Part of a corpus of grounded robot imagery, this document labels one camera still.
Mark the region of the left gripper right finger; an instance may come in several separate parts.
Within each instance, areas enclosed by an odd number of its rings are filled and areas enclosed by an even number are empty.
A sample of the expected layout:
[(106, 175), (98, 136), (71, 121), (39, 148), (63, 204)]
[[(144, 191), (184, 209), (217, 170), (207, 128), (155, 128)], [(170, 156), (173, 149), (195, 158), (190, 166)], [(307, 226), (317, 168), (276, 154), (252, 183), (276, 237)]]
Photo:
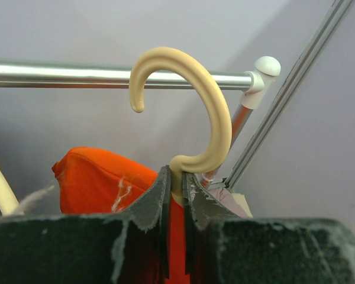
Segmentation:
[(326, 218), (240, 218), (182, 181), (192, 283), (355, 283), (355, 236)]

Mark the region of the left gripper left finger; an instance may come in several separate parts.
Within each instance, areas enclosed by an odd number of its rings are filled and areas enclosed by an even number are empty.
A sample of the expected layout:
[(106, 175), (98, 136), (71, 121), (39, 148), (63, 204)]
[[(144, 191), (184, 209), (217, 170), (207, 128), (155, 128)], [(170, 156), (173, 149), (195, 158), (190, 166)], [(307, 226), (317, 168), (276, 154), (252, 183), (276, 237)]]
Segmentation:
[(170, 169), (119, 213), (5, 217), (0, 283), (163, 283)]

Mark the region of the orange t shirt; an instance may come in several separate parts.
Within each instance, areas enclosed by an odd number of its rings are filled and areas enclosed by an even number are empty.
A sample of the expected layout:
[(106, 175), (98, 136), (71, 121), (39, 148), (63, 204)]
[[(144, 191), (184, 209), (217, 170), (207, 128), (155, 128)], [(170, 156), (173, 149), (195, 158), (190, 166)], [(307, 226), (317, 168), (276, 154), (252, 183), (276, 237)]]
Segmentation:
[[(66, 215), (119, 213), (154, 183), (159, 172), (92, 147), (75, 147), (52, 168), (60, 187), (60, 209)], [(169, 276), (163, 283), (189, 283), (185, 271), (183, 208), (170, 195)]]

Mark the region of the beige plastic hanger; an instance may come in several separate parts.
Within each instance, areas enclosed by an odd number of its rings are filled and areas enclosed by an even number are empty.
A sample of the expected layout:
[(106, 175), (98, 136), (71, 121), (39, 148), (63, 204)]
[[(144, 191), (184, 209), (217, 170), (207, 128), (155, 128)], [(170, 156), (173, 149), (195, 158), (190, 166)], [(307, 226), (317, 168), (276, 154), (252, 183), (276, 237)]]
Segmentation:
[(210, 172), (227, 157), (232, 139), (231, 117), (223, 93), (209, 71), (192, 56), (171, 47), (156, 47), (146, 51), (131, 69), (128, 92), (134, 112), (144, 111), (144, 86), (148, 77), (160, 70), (176, 73), (193, 86), (205, 105), (211, 126), (205, 151), (197, 156), (178, 155), (169, 163), (171, 195), (182, 206), (183, 173)]

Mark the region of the white hanger of grey shirt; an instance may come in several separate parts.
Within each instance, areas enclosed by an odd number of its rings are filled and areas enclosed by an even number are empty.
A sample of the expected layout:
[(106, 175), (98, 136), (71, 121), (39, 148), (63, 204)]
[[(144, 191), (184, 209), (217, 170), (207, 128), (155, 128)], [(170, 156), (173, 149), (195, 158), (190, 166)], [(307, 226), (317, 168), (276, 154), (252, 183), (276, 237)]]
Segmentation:
[(0, 171), (0, 212), (2, 215), (13, 213), (19, 202), (9, 186), (4, 175)]

